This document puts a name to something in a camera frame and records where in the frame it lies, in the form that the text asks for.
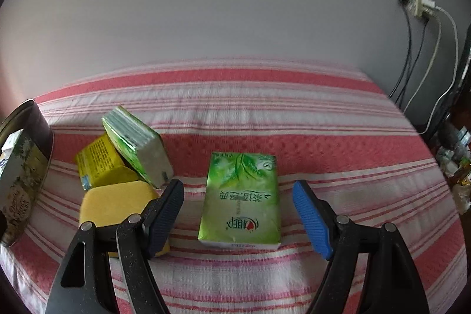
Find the yellow packet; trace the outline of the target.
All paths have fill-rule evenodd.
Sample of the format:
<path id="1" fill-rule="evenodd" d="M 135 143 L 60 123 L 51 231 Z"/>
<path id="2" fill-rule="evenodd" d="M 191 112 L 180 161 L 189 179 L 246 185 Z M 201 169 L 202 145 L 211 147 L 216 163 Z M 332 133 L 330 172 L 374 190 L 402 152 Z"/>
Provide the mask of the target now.
<path id="1" fill-rule="evenodd" d="M 126 166 L 107 134 L 99 136 L 75 156 L 82 188 L 85 191 L 140 179 Z"/>

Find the wall power socket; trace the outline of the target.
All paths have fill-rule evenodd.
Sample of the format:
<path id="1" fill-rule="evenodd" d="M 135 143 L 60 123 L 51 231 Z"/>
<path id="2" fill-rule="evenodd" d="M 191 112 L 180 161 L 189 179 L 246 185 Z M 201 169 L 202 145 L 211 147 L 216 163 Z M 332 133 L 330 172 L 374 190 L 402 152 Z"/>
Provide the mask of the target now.
<path id="1" fill-rule="evenodd" d="M 435 17 L 438 11 L 437 4 L 432 0 L 398 0 L 413 17 L 425 19 Z"/>

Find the bottles on side table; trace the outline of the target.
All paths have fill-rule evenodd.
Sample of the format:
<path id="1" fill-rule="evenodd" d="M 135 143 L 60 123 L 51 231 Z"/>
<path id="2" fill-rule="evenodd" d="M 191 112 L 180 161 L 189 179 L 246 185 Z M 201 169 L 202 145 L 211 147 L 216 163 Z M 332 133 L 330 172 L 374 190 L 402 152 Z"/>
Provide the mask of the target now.
<path id="1" fill-rule="evenodd" d="M 450 186 L 460 215 L 470 210 L 470 130 L 446 121 L 438 131 L 438 164 Z"/>

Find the round metal cookie tin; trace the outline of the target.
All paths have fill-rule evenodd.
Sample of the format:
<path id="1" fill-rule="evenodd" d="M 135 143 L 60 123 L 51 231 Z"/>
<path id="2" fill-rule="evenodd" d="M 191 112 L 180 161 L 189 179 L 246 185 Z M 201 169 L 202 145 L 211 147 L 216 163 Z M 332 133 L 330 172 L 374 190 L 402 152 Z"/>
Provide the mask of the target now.
<path id="1" fill-rule="evenodd" d="M 11 246 L 24 232 L 42 189 L 54 147 L 54 133 L 34 99 L 20 104 L 1 123 L 1 147 L 22 129 L 1 174 L 1 244 Z"/>

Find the green white tissue pack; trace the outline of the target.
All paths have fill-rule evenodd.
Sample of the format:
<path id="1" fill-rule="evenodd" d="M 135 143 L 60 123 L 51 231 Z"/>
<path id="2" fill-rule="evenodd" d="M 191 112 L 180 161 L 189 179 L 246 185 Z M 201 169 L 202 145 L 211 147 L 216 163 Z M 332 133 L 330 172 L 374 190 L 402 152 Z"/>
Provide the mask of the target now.
<path id="1" fill-rule="evenodd" d="M 163 139 L 125 108 L 117 106 L 101 122 L 113 146 L 144 181 L 164 187 L 174 175 Z"/>

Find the blue wave tissue pack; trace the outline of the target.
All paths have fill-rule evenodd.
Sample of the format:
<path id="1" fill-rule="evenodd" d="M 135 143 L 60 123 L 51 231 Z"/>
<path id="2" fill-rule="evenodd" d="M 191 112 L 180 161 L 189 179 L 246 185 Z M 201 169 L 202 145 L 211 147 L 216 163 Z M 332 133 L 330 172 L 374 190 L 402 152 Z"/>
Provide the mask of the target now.
<path id="1" fill-rule="evenodd" d="M 11 133 L 6 142 L 1 147 L 1 155 L 0 155 L 0 175 L 5 170 L 6 164 L 13 153 L 15 144 L 17 143 L 18 139 L 20 138 L 23 130 L 17 130 Z"/>

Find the red striped bed cover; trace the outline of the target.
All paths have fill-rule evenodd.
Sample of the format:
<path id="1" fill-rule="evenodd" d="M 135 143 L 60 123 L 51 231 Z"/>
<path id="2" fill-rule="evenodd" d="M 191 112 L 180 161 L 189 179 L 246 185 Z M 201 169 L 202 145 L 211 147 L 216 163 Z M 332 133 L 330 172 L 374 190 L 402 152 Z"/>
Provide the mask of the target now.
<path id="1" fill-rule="evenodd" d="M 54 130 L 48 178 L 25 232 L 1 249 L 1 271 L 43 313 L 77 229 L 84 196 L 75 155 L 120 105 L 162 137 L 185 201 L 169 254 L 152 263 L 172 313 L 304 313 L 325 262 L 292 204 L 298 179 L 363 225 L 394 223 L 429 309 L 445 313 L 467 280 L 465 240 L 448 185 L 407 118 L 355 69 L 298 61 L 218 59 L 160 64 L 84 80 L 37 97 Z M 278 163 L 277 250 L 224 250 L 197 233 L 211 154 L 272 154 Z"/>

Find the green leaf tissue pack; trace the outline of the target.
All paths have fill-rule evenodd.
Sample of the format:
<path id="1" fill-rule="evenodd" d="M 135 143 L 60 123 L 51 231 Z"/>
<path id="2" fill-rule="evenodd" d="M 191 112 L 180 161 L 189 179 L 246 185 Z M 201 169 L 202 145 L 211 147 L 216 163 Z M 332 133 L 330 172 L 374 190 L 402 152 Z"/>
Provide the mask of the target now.
<path id="1" fill-rule="evenodd" d="M 220 248 L 276 250 L 281 237 L 276 157 L 212 153 L 198 241 Z"/>

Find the small yellow sponge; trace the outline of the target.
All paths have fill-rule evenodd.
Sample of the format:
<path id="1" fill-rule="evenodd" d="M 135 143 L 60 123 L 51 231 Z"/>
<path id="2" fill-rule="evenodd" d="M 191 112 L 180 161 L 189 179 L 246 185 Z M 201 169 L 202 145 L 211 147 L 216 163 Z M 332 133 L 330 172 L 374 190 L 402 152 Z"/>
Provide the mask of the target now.
<path id="1" fill-rule="evenodd" d="M 92 222 L 97 229 L 118 225 L 131 214 L 141 214 L 148 203 L 159 198 L 161 194 L 161 190 L 155 190 L 143 181 L 123 182 L 90 189 L 82 200 L 75 237 L 80 236 L 81 226 L 85 222 Z"/>

